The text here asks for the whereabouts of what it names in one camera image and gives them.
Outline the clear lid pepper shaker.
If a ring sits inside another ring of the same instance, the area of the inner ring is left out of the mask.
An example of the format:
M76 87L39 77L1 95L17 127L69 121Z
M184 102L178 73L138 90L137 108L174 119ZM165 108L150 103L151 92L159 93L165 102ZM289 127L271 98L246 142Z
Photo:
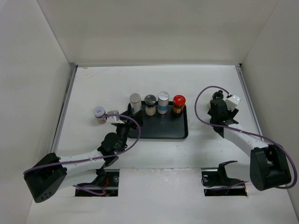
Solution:
M153 116L156 113L156 100L156 97L152 94L149 94L144 98L145 113L148 116Z

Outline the white cap blue label bottle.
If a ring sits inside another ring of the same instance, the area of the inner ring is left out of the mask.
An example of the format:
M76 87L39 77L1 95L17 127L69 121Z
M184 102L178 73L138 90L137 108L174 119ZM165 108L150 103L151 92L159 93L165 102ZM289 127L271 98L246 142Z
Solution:
M158 94L158 105L157 111L160 114L166 114L168 111L169 94L168 92L162 91Z

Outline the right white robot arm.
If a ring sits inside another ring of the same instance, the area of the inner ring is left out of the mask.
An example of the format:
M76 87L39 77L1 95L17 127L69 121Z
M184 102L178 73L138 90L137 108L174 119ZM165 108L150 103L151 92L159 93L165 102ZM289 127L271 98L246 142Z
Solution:
M282 149L246 134L222 99L210 101L210 124L221 137L234 143L249 156L249 177L259 191L289 184L292 180L287 158Z

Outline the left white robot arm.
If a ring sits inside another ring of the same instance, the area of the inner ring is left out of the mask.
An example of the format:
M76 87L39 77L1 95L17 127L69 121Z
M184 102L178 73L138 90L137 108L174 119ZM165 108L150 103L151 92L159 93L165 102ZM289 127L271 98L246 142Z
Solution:
M69 186L94 196L106 195L106 188L102 186L106 178L105 169L132 148L127 145L129 131L140 132L143 120L141 111L135 114L110 112L104 118L114 119L111 124L116 131L108 133L97 149L75 156L49 153L24 171L24 180L35 203L44 202Z

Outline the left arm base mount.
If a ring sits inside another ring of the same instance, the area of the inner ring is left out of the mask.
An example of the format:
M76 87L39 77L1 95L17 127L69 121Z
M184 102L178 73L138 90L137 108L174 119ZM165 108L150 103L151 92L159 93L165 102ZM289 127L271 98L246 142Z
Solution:
M77 184L77 186L83 187L89 192L76 188L75 197L117 197L119 181L119 169L106 169L105 174L97 176L92 182Z

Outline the silver lid salt jar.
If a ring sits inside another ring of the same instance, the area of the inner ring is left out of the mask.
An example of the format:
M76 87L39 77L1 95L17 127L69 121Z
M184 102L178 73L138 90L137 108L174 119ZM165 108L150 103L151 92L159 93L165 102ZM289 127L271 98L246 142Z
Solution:
M132 93L129 100L131 105L131 112L133 115L135 115L142 109L141 96L138 93Z

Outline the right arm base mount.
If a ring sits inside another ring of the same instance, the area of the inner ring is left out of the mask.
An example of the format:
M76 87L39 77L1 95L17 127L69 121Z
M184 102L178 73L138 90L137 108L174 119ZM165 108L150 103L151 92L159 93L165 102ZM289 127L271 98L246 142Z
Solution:
M204 196L247 196L248 164L227 161L214 168L202 168L201 175Z

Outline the red lid sauce jar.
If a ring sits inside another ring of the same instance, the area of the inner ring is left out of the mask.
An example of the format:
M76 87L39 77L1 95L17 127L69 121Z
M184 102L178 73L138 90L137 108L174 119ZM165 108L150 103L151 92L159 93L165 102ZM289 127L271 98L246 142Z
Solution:
M174 115L181 115L185 107L186 99L182 95L176 95L173 98L172 113Z

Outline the white lid small spice jar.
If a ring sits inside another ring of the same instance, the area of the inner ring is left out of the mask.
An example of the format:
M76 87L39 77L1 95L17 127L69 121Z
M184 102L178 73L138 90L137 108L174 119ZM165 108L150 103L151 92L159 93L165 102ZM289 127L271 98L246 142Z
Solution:
M106 111L105 111L104 107L102 107L102 106L95 107L93 110L93 114L100 124L106 123L107 120L106 120L106 118L104 118Z

